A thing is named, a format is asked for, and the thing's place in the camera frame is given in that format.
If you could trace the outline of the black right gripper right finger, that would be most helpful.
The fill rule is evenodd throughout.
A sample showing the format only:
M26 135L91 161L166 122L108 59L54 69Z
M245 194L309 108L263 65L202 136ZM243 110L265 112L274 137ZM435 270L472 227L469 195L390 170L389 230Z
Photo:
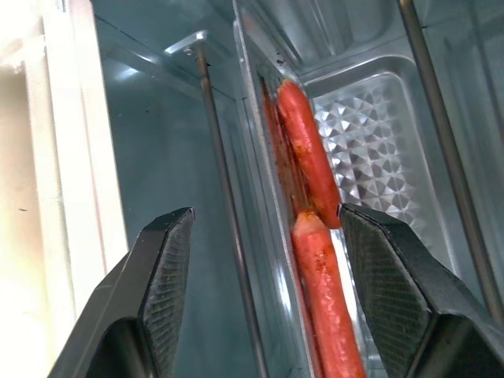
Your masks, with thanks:
M504 378L504 328L409 225L353 204L339 219L388 378Z

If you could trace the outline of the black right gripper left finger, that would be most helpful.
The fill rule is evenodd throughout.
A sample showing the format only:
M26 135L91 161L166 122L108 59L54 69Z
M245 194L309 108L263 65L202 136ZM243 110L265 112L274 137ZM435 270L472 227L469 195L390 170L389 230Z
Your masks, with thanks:
M47 378L172 378L195 213L155 218L95 287Z

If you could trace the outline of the red sausage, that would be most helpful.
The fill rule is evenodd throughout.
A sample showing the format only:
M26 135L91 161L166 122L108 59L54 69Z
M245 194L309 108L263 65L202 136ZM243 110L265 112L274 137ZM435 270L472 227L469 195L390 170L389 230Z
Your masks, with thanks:
M325 378L366 378L330 231L314 212L303 211L291 238Z
M278 106L310 199L330 229L341 227L342 202L309 99L293 81L285 79L277 90Z

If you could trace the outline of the embossed aluminium baking tray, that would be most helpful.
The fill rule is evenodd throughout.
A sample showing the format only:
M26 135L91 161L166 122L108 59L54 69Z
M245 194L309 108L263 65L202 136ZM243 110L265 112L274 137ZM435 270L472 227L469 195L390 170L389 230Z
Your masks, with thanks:
M413 0L504 303L504 0ZM269 378L322 378L272 104L285 79L306 93L343 204L409 225L489 313L397 0L232 0L246 93L245 150L259 249L249 267ZM368 378L388 378L351 270L332 232Z

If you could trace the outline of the metal heating rod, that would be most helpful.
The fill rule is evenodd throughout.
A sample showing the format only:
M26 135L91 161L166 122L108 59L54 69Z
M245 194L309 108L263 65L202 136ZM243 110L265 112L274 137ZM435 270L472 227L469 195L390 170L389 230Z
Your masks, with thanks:
M477 220L476 208L470 194L453 128L450 124L434 65L424 39L421 23L413 0L397 0L397 3L428 100L436 134L442 147L450 184L454 192L455 202L460 213L461 224L469 245L469 252L472 256L484 302L490 315L499 324L504 324L504 303L498 292L490 255L484 242L481 226Z
M239 228L239 220L235 207L235 199L232 191L232 184L224 151L224 143L217 115L217 108L213 97L213 87L208 70L208 62L201 47L197 49L196 62L202 88L202 100L205 106L209 132L211 134L213 149L216 156L217 171L224 192L224 203L227 211L229 228L233 239L235 267L242 295L243 308L250 335L250 342L254 354L258 378L269 378L265 360L265 352L259 328L258 315L254 305L254 296L247 269L246 256L243 252L243 238Z

